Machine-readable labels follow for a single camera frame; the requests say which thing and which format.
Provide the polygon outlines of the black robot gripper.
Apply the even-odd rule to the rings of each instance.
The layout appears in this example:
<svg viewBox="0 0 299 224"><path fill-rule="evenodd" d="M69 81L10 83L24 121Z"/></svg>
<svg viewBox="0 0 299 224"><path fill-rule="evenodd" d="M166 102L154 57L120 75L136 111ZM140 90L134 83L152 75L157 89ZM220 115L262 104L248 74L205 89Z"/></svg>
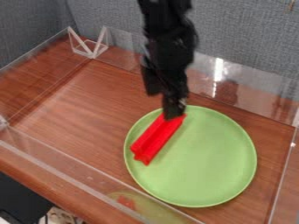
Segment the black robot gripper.
<svg viewBox="0 0 299 224"><path fill-rule="evenodd" d="M149 96L186 97L186 66L198 42L186 13L192 0L136 0L144 20L141 75Z"/></svg>

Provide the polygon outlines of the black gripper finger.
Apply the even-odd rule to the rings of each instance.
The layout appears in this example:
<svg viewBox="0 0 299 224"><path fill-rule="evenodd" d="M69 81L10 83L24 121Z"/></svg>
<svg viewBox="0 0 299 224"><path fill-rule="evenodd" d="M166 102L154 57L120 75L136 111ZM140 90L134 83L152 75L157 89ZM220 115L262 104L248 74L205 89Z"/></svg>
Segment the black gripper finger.
<svg viewBox="0 0 299 224"><path fill-rule="evenodd" d="M162 97L162 116L165 120L172 120L173 118L182 115L186 107L185 97Z"/></svg>

